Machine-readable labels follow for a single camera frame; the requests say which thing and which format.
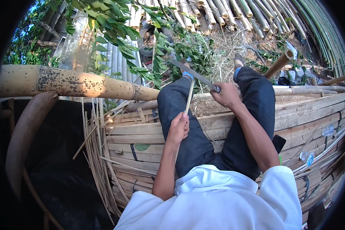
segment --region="tire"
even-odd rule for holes
[[[137,40],[137,44],[138,44],[138,48],[139,48],[139,52],[146,56],[146,57],[152,57],[153,55],[153,50],[145,50],[146,48],[146,45],[143,43],[143,36],[144,34],[150,29],[154,27],[153,25],[151,24],[145,24],[144,26],[142,26],[140,32],[139,32],[139,35],[141,38],[139,38]],[[172,33],[169,29],[167,28],[161,28],[162,30],[162,33],[165,34],[168,38],[165,38],[165,40],[167,40],[168,42],[173,42],[173,39],[171,38],[172,37]]]

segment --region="black pants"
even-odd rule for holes
[[[275,126],[275,93],[272,84],[262,75],[249,67],[242,67],[237,76],[243,95],[243,103],[252,116],[261,124],[272,139]],[[185,110],[190,82],[183,77],[161,90],[157,97],[159,117],[165,140],[171,121]],[[183,177],[193,167],[213,164],[219,170],[242,173],[252,180],[260,174],[238,119],[234,119],[221,153],[214,154],[212,143],[204,135],[197,120],[189,111],[188,137],[180,144],[175,169],[178,177]]]

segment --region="knife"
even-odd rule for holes
[[[188,66],[186,66],[183,63],[178,62],[178,61],[176,61],[175,59],[172,59],[172,58],[167,59],[167,61],[170,62],[173,65],[176,65],[180,69],[188,72],[189,74],[193,75],[195,78],[197,78],[198,80],[200,80],[203,83],[205,83],[206,85],[208,85],[212,90],[215,90],[216,93],[220,93],[220,91],[221,91],[220,87],[215,86],[212,82],[210,82],[209,80],[205,79],[202,75],[200,75],[196,71],[192,70]]]

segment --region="blue sock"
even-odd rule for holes
[[[186,71],[183,72],[183,77],[190,78],[191,82],[192,82],[192,80],[194,78],[192,74],[190,74],[190,73],[188,73]]]
[[[241,69],[241,67],[237,68],[235,71],[234,71],[234,81],[235,83],[237,83],[237,76],[238,76],[238,73],[239,73],[239,70]]]

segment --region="white shirt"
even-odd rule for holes
[[[176,180],[165,202],[152,194],[133,193],[115,230],[120,229],[301,229],[302,210],[290,168],[275,166],[258,185],[214,165],[192,168]]]

